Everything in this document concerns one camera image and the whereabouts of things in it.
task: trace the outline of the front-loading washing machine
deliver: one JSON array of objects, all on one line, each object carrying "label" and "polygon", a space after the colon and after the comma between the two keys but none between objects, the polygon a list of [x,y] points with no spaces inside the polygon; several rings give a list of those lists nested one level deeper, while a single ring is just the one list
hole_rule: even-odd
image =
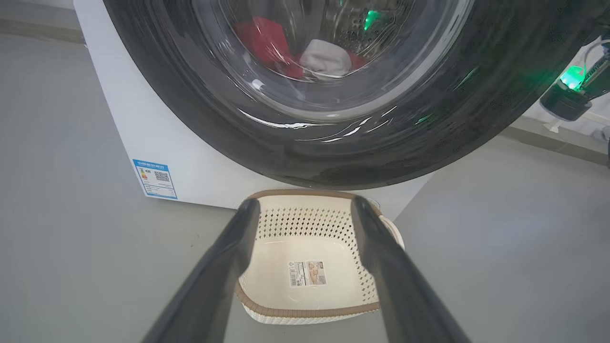
[{"label": "front-loading washing machine", "polygon": [[354,192],[394,219],[520,116],[603,1],[75,0],[145,195]]}]

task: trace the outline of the cable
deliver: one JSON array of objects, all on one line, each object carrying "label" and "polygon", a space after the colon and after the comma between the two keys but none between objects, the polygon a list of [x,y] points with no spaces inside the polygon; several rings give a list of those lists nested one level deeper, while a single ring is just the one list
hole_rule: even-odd
[{"label": "cable", "polygon": [[587,74],[587,57],[589,57],[589,53],[591,52],[591,50],[593,50],[594,47],[596,46],[600,46],[602,44],[606,44],[606,43],[610,43],[610,39],[604,39],[604,40],[600,40],[599,42],[593,44],[592,46],[589,47],[589,49],[587,49],[587,52],[584,53],[584,57],[583,57],[583,76],[585,76]]}]

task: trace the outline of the white cloth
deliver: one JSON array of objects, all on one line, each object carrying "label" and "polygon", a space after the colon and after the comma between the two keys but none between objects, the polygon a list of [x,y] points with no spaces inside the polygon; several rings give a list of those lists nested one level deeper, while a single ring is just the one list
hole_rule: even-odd
[{"label": "white cloth", "polygon": [[340,78],[351,69],[351,59],[347,51],[319,39],[309,42],[299,63],[301,67],[321,80]]}]

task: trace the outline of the beige plastic basket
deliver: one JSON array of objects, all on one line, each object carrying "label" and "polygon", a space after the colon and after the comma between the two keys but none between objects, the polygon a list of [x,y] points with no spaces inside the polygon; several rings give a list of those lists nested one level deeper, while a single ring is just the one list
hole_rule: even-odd
[{"label": "beige plastic basket", "polygon": [[[353,194],[268,190],[251,198],[260,201],[259,226],[250,265],[235,293],[252,318],[314,324],[379,309],[375,281],[358,255]],[[373,208],[404,248],[396,226]]]}]

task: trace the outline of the blue and white sticker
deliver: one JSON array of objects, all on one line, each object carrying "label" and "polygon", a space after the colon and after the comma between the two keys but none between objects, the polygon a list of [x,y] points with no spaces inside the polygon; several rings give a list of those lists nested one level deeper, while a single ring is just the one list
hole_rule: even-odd
[{"label": "blue and white sticker", "polygon": [[174,183],[171,181],[170,169],[165,164],[158,164],[134,159],[144,191],[157,198],[178,199]]}]

